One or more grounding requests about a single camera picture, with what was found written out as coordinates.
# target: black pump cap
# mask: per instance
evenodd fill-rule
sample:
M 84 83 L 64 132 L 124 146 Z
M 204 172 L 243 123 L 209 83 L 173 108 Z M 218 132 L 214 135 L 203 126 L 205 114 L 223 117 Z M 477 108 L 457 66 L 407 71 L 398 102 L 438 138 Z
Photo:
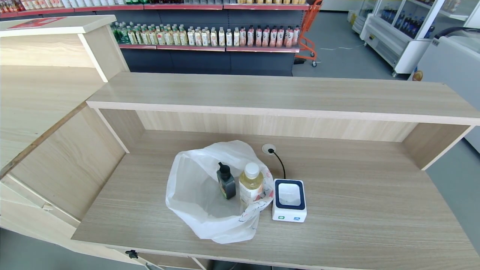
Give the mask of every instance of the black pump cap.
M 223 165 L 221 162 L 218 164 L 220 165 L 220 178 L 228 180 L 231 176 L 230 167 L 228 165 Z

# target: plastic bag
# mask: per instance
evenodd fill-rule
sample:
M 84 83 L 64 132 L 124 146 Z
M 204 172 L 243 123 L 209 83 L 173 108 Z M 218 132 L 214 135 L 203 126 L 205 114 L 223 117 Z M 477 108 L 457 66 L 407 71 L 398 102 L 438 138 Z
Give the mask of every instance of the plastic bag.
M 223 197 L 216 176 L 218 163 L 230 166 L 237 194 Z M 264 175 L 261 199 L 243 210 L 238 177 L 249 162 L 255 162 Z M 166 204 L 201 239 L 220 244 L 250 240 L 255 235 L 260 211 L 273 200 L 274 182 L 267 166 L 253 149 L 241 141 L 221 142 L 203 149 L 177 154 L 168 176 Z

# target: red shelf edge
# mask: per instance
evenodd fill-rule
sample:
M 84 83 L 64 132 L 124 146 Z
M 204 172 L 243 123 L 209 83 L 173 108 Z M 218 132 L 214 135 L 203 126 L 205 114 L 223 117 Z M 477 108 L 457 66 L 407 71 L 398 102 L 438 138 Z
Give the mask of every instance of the red shelf edge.
M 146 10 L 222 10 L 223 5 L 195 5 L 195 4 L 147 4 Z
M 155 45 L 119 44 L 120 49 L 156 49 Z
M 52 13 L 72 13 L 75 12 L 73 8 L 52 8 L 52 9 L 38 9 L 18 12 L 18 16 L 41 15 Z
M 232 47 L 232 46 L 228 46 L 226 48 L 226 51 L 298 53 L 298 52 L 300 52 L 300 48 L 299 47 L 272 48 L 272 47 Z
M 224 4 L 230 10 L 308 10 L 308 4 Z
M 176 45 L 157 45 L 157 49 L 173 50 L 203 50 L 203 51 L 225 51 L 225 47 L 197 47 L 197 46 L 176 46 Z
M 5 13 L 0 13 L 0 18 L 11 18 L 11 17 L 17 17 L 18 12 L 5 12 Z
M 105 10 L 143 10 L 143 5 L 113 5 L 113 6 L 95 6 L 95 7 L 81 7 L 73 8 L 75 12 L 86 11 L 105 11 Z

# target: gray floor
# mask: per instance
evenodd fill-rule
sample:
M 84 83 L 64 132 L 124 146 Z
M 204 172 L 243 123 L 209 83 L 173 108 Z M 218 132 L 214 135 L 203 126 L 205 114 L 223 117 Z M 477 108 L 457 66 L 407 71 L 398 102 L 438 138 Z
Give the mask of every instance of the gray floor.
M 391 67 L 351 30 L 345 13 L 318 14 L 308 38 L 315 42 L 321 63 L 295 65 L 294 76 L 394 79 Z M 477 252 L 480 252 L 480 157 L 461 141 L 433 164 L 427 173 L 444 196 Z M 232 263 L 217 264 L 228 270 Z M 0 270 L 140 270 L 142 266 L 74 253 L 7 230 L 0 231 Z M 268 267 L 237 265 L 235 270 L 269 270 Z

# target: orange shopping cart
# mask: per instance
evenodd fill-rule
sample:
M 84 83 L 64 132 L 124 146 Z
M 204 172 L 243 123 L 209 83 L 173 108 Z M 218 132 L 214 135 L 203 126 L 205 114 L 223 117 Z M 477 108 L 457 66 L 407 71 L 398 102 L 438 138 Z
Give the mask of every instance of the orange shopping cart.
M 308 10 L 305 12 L 303 22 L 301 23 L 300 36 L 299 36 L 299 47 L 300 51 L 309 51 L 310 56 L 304 56 L 297 54 L 296 59 L 301 59 L 301 63 L 304 63 L 306 60 L 312 61 L 312 66 L 317 66 L 317 52 L 315 51 L 315 43 L 305 37 L 305 33 L 308 32 L 310 26 L 312 25 L 315 17 L 317 16 L 320 8 L 322 7 L 323 0 L 315 0 L 312 5 L 309 6 Z

